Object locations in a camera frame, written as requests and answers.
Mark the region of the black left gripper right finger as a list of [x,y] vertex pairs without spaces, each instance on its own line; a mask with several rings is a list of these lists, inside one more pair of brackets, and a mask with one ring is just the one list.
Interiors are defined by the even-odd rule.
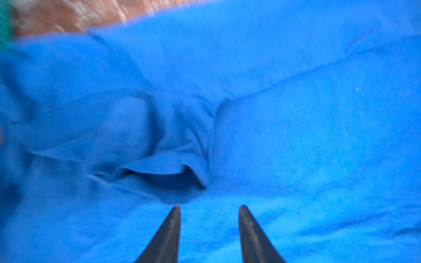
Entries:
[[239,235],[244,263],[286,263],[246,205],[239,209]]

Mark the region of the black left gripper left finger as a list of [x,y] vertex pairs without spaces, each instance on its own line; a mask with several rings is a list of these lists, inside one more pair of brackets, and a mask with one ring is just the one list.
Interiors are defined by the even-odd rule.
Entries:
[[177,263],[182,215],[174,206],[135,263]]

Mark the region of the blue t shirt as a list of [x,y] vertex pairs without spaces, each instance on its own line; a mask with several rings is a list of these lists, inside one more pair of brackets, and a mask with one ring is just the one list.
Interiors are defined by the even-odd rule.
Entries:
[[420,1],[211,1],[1,52],[1,262],[421,260]]

